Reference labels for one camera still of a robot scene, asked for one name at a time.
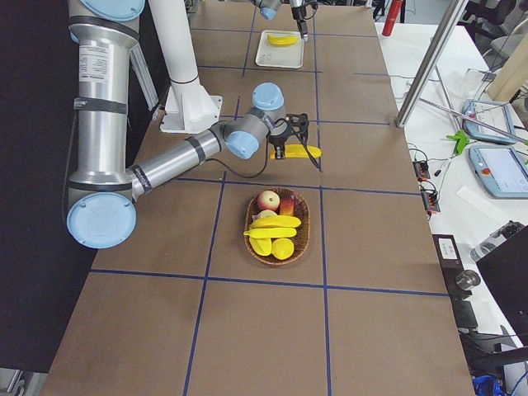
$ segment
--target bowl of fruit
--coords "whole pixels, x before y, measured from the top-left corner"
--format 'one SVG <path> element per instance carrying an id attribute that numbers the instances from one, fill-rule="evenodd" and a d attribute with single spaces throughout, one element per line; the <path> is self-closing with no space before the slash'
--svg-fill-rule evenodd
<path id="1" fill-rule="evenodd" d="M 297 260 L 309 241 L 310 216 L 303 197 L 274 187 L 256 194 L 247 206 L 244 242 L 258 261 L 284 266 Z"/>

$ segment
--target white table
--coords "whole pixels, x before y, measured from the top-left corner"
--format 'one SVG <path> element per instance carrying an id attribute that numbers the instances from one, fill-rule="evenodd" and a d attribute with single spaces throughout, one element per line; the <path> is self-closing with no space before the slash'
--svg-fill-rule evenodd
<path id="1" fill-rule="evenodd" d="M 376 29 L 379 33 L 385 63 L 389 75 L 391 75 L 394 95 L 398 105 L 401 106 L 403 99 L 399 100 L 399 98 L 408 91 L 408 83 L 410 84 L 412 79 L 395 76 L 413 77 L 416 74 L 430 39 L 435 34 L 436 26 L 396 24 L 390 37 L 381 35 L 383 24 L 376 24 Z M 437 67 L 457 111 L 461 110 L 464 99 L 474 97 L 473 93 L 470 97 L 464 96 L 464 91 L 485 87 L 485 84 L 481 86 L 480 83 L 472 79 L 477 74 L 482 75 L 481 73 L 470 71 L 469 74 L 466 74 L 468 69 L 486 71 L 488 66 L 484 63 L 482 56 L 462 26 L 455 28 Z M 437 79 L 435 72 L 433 72 L 431 79 Z M 447 106 L 438 82 L 430 81 L 421 97 Z M 481 99 L 489 100 L 485 93 Z M 513 120 L 514 125 L 521 125 L 516 115 L 514 115 Z M 410 144 L 415 144 L 429 158 L 451 157 L 455 142 L 447 139 L 446 135 L 455 132 L 455 125 L 449 114 L 422 102 L 418 102 L 405 126 L 407 141 Z M 517 133 L 528 139 L 526 132 Z M 516 144 L 516 149 L 528 151 L 526 146 L 522 144 Z M 417 159 L 423 159 L 423 156 L 418 153 Z M 442 161 L 429 162 L 431 181 L 437 188 L 441 187 L 441 212 L 431 217 L 429 222 L 431 232 L 454 235 L 464 268 L 478 271 L 477 266 L 469 256 L 471 248 L 483 241 L 491 232 L 507 223 L 509 219 L 528 224 L 528 203 L 526 200 L 495 200 L 491 198 L 474 175 L 467 149 L 462 155 L 453 158 L 447 172 L 443 172 L 444 176 L 441 174 L 434 177 L 435 170 L 440 168 L 442 163 Z M 474 194 L 477 200 L 469 203 L 460 196 L 463 195 L 463 192 Z M 486 205 L 492 205 L 493 212 L 484 209 Z M 479 332 L 502 334 L 501 326 L 503 326 L 509 334 L 515 334 L 484 283 L 472 289 L 472 292 L 473 296 L 469 300 L 474 308 Z M 521 345 L 516 337 L 514 341 L 518 346 Z"/>

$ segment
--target red apple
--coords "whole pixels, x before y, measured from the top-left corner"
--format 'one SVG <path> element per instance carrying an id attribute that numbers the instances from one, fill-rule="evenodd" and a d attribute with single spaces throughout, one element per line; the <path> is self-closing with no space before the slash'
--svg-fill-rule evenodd
<path id="1" fill-rule="evenodd" d="M 280 204 L 281 198 L 274 191 L 263 191 L 257 198 L 257 206 L 260 210 L 277 210 Z"/>

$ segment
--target white tray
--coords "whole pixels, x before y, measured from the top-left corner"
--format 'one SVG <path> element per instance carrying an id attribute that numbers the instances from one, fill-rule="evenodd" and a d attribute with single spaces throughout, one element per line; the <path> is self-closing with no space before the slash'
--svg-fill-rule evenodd
<path id="1" fill-rule="evenodd" d="M 296 35 L 293 45 L 277 47 L 267 42 L 267 35 Z M 255 63 L 272 68 L 300 68 L 303 65 L 304 41 L 298 31 L 262 31 Z"/>

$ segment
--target yellow object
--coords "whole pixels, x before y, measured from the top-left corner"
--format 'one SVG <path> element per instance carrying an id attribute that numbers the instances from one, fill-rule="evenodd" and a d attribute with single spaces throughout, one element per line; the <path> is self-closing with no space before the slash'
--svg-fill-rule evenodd
<path id="1" fill-rule="evenodd" d="M 262 227 L 299 227 L 300 219 L 294 216 L 269 216 L 256 219 L 249 226 L 250 229 L 260 229 Z"/>
<path id="2" fill-rule="evenodd" d="M 307 146 L 307 148 L 314 158 L 319 158 L 323 155 L 319 147 Z M 302 144 L 287 144 L 285 145 L 284 156 L 285 158 L 308 158 L 308 153 L 306 153 Z M 270 159 L 275 159 L 275 153 L 270 154 Z"/>
<path id="3" fill-rule="evenodd" d="M 271 244 L 271 254 L 279 260 L 285 260 L 294 254 L 294 243 L 288 238 L 279 238 Z"/>
<path id="4" fill-rule="evenodd" d="M 293 45 L 299 40 L 296 35 L 267 35 L 267 42 L 277 47 Z"/>
<path id="5" fill-rule="evenodd" d="M 250 238 L 249 243 L 253 251 L 259 256 L 269 256 L 271 254 L 271 238 Z"/>
<path id="6" fill-rule="evenodd" d="M 249 238 L 290 238 L 297 235 L 297 230 L 288 227 L 279 227 L 273 229 L 249 229 L 244 231 L 244 235 Z"/>

